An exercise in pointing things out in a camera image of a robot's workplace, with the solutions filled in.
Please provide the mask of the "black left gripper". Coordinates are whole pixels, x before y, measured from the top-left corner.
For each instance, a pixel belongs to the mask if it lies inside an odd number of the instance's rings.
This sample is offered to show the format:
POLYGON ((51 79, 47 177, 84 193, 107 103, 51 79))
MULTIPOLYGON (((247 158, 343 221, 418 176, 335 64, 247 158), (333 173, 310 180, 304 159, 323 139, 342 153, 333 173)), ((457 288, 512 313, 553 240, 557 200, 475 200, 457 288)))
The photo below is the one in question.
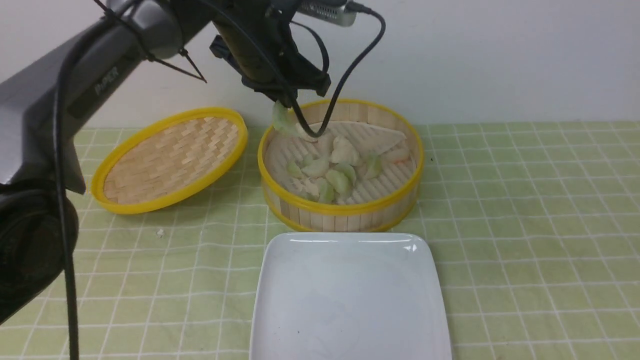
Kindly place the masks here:
POLYGON ((330 88, 329 53, 320 37, 322 68, 298 50, 291 32, 301 0, 214 0, 212 22, 217 36, 210 51, 241 76, 255 92, 292 107, 298 91, 325 96, 330 88))

